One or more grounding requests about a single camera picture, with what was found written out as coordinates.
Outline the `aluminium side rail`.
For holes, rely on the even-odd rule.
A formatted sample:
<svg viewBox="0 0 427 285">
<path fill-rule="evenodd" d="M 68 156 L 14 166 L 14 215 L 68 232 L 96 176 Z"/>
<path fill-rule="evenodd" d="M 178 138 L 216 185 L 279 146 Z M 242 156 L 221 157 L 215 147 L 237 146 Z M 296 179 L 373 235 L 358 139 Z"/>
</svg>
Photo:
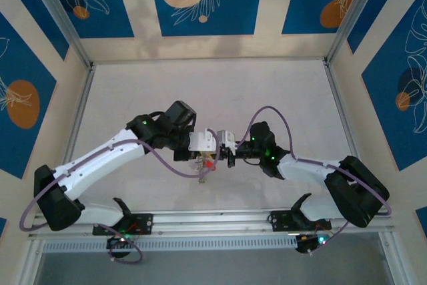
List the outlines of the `aluminium side rail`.
<svg viewBox="0 0 427 285">
<path fill-rule="evenodd" d="M 345 206 L 350 208 L 358 208 L 360 205 L 364 205 L 365 200 L 375 200 L 375 197 L 369 196 L 369 192 L 363 186 L 346 175 L 346 169 L 349 169 L 348 165 L 352 165 L 356 161 L 357 151 L 354 145 L 354 140 L 350 133 L 350 127 L 344 113 L 344 108 L 340 100 L 332 72 L 330 71 L 330 68 L 326 62 L 324 62 L 324 68 L 328 78 L 328 83 L 332 91 L 332 96 L 336 104 L 336 109 L 340 117 L 342 128 L 344 130 L 344 135 L 347 140 L 347 153 L 340 154 L 340 157 L 338 158 L 338 165 L 333 165 L 333 167 L 337 167 L 338 169 L 333 169 L 334 172 L 327 175 L 325 185 L 331 193 L 334 201 L 337 203 L 337 207 L 339 209 L 342 209 Z"/>
<path fill-rule="evenodd" d="M 81 122 L 83 120 L 83 115 L 85 112 L 85 107 L 87 105 L 87 100 L 89 98 L 89 93 L 93 83 L 94 75 L 95 75 L 95 66 L 92 65 L 87 73 L 87 77 L 85 78 L 84 86 L 79 98 L 79 103 L 77 105 L 77 109 L 75 112 L 73 125 L 71 127 L 71 133 L 69 135 L 69 139 L 67 141 L 67 145 L 65 148 L 65 153 L 63 155 L 63 159 L 61 162 L 62 164 L 66 164 L 72 160 L 75 144 L 77 141 L 77 136 L 81 126 Z"/>
</svg>

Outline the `control board with green light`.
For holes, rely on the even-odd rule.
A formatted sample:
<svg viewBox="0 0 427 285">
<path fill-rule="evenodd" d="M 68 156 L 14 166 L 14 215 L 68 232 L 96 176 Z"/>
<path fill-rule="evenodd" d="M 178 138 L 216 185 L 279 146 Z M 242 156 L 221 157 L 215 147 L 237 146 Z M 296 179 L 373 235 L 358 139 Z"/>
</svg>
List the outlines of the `control board with green light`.
<svg viewBox="0 0 427 285">
<path fill-rule="evenodd" d="M 301 254 L 315 252 L 325 245 L 332 237 L 329 235 L 299 235 L 296 236 L 296 251 Z"/>
<path fill-rule="evenodd" d="M 133 240 L 128 238 L 127 235 L 124 237 L 115 235 L 107 239 L 106 248 L 108 250 L 130 250 L 133 248 L 132 242 Z"/>
</svg>

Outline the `metal key plate with rings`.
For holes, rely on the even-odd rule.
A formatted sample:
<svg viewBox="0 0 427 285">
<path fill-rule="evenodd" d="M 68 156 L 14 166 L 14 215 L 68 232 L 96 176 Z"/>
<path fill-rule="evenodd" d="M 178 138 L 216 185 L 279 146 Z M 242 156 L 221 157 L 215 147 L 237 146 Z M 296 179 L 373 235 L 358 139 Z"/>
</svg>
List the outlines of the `metal key plate with rings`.
<svg viewBox="0 0 427 285">
<path fill-rule="evenodd" d="M 208 171 L 208 170 L 211 170 L 212 172 L 214 172 L 214 171 L 216 171 L 216 166 L 215 165 L 213 165 L 213 168 L 207 168 L 206 166 L 205 166 L 205 162 L 206 161 L 211 161 L 211 162 L 213 162 L 214 163 L 214 159 L 210 159 L 210 158 L 205 158 L 204 156 L 203 156 L 203 153 L 209 153 L 209 152 L 201 152 L 201 153 L 198 153 L 197 155 L 196 155 L 196 158 L 194 159 L 194 160 L 192 160 L 192 161 L 190 161 L 190 168 L 195 172 L 195 173 L 197 173 L 197 174 L 201 174 L 201 173 L 203 173 L 203 172 L 206 172 L 206 171 Z"/>
</svg>

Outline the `aluminium frame post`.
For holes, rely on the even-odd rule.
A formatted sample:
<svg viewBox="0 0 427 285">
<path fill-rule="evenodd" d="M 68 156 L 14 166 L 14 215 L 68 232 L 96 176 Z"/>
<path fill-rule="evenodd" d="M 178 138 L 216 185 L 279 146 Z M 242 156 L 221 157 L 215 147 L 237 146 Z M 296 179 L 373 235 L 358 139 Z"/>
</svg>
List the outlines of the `aluminium frame post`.
<svg viewBox="0 0 427 285">
<path fill-rule="evenodd" d="M 78 32 L 74 28 L 60 0 L 42 0 L 42 2 L 79 60 L 88 70 L 91 70 L 93 60 L 87 54 Z"/>
<path fill-rule="evenodd" d="M 334 60 L 337 58 L 343 44 L 346 42 L 350 32 L 353 30 L 358 18 L 365 8 L 368 0 L 353 0 L 345 14 L 341 25 L 339 26 L 336 36 L 331 44 L 331 47 L 324 58 L 326 66 L 331 67 Z"/>
</svg>

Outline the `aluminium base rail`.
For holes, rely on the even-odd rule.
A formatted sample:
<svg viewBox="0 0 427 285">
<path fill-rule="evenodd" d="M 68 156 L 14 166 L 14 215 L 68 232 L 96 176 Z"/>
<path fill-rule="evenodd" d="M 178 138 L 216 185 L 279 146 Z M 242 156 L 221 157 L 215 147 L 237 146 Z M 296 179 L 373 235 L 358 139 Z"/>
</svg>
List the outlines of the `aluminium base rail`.
<svg viewBox="0 0 427 285">
<path fill-rule="evenodd" d="M 202 210 L 202 211 L 149 211 L 153 214 L 152 223 L 137 234 L 145 237 L 192 237 L 192 236 L 249 236 L 273 234 L 273 226 L 268 221 L 271 211 L 264 210 Z M 29 237 L 36 239 L 78 238 L 92 234 L 96 224 L 75 224 L 62 231 L 53 232 L 49 227 L 29 232 Z M 376 216 L 367 228 L 358 228 L 348 224 L 343 232 L 393 232 L 395 224 L 392 218 Z"/>
</svg>

